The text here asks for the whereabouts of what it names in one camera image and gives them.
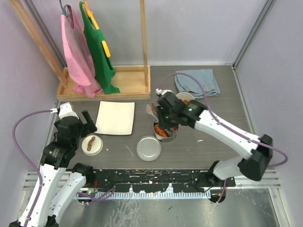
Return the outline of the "orange fried chicken piece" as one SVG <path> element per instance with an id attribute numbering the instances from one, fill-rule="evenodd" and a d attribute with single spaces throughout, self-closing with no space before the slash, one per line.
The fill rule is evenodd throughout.
<path id="1" fill-rule="evenodd" d="M 169 137 L 169 134 L 167 133 L 167 131 L 161 129 L 158 125 L 156 125 L 156 126 L 154 127 L 154 130 L 155 130 L 155 132 L 156 132 L 159 136 L 161 136 L 161 137 L 164 137 L 164 138 L 168 138 L 168 137 Z"/>

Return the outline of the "round metal tin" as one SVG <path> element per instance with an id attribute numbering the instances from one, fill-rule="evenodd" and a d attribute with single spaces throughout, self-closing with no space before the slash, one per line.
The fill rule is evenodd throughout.
<path id="1" fill-rule="evenodd" d="M 175 127 L 171 128 L 171 129 L 169 129 L 169 130 L 168 130 L 168 129 L 164 129 L 164 130 L 166 130 L 167 133 L 169 134 L 169 137 L 168 137 L 168 138 L 164 138 L 164 137 L 159 136 L 159 135 L 155 132 L 154 127 L 155 127 L 156 125 L 159 126 L 159 123 L 156 122 L 156 121 L 154 121 L 154 123 L 153 123 L 153 133 L 154 133 L 154 136 L 155 136 L 158 140 L 160 140 L 160 141 L 172 141 L 172 140 L 175 139 L 175 137 L 176 137 L 176 135 L 177 135 L 177 133 L 178 133 L 178 130 L 179 130 L 179 127 L 178 127 L 178 126 L 175 126 Z"/>

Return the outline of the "white cylindrical container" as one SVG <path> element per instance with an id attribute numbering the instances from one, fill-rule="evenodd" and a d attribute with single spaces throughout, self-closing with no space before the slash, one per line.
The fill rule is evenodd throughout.
<path id="1" fill-rule="evenodd" d="M 176 97 L 182 101 L 187 100 L 188 102 L 195 99 L 190 93 L 187 92 L 180 92 L 176 94 Z"/>

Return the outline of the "round metal tin lid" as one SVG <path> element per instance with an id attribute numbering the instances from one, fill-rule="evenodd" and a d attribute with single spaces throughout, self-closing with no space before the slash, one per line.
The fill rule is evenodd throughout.
<path id="1" fill-rule="evenodd" d="M 137 156 L 146 162 L 158 159 L 162 153 L 161 142 L 154 136 L 144 136 L 138 140 L 135 151 Z"/>

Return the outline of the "blue cloth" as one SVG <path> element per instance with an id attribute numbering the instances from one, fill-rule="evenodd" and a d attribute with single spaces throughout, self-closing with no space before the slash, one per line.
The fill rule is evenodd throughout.
<path id="1" fill-rule="evenodd" d="M 186 73 L 194 77 L 203 86 L 207 97 L 218 96 L 221 94 L 212 69 L 180 70 L 176 72 Z M 179 92 L 190 93 L 195 99 L 204 98 L 204 93 L 200 86 L 190 77 L 177 74 L 174 79 Z"/>

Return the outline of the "metal tongs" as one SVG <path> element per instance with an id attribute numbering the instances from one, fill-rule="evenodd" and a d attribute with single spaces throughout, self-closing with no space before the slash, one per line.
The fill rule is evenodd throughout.
<path id="1" fill-rule="evenodd" d="M 156 110 L 152 110 L 152 107 L 153 107 L 153 106 L 154 106 L 154 105 L 147 104 L 147 105 L 146 105 L 146 112 L 147 112 L 149 115 L 153 116 L 156 122 L 160 122 L 159 119 L 158 119 L 157 111 L 156 111 Z"/>

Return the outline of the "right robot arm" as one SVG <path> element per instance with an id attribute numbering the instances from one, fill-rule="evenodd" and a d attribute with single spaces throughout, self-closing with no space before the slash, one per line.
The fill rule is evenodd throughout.
<path id="1" fill-rule="evenodd" d="M 161 129 L 189 126 L 215 137 L 239 154 L 226 161 L 214 161 L 206 175 L 212 186 L 219 186 L 225 179 L 241 175 L 253 181 L 261 180 L 273 155 L 270 136 L 264 134 L 259 137 L 245 132 L 196 100 L 185 104 L 170 90 L 158 88 L 156 94 L 156 113 Z"/>

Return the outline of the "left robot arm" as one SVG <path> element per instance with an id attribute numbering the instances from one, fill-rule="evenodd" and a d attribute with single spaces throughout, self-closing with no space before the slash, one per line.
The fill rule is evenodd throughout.
<path id="1" fill-rule="evenodd" d="M 59 108 L 48 110 L 59 116 L 54 140 L 43 150 L 39 166 L 35 166 L 38 180 L 29 202 L 18 220 L 11 227 L 57 227 L 71 201 L 82 187 L 94 184 L 93 167 L 77 163 L 71 170 L 67 182 L 60 191 L 57 187 L 65 174 L 70 160 L 79 148 L 81 138 L 94 133 L 97 128 L 88 111 L 82 111 L 83 123 L 72 105 L 67 102 Z"/>

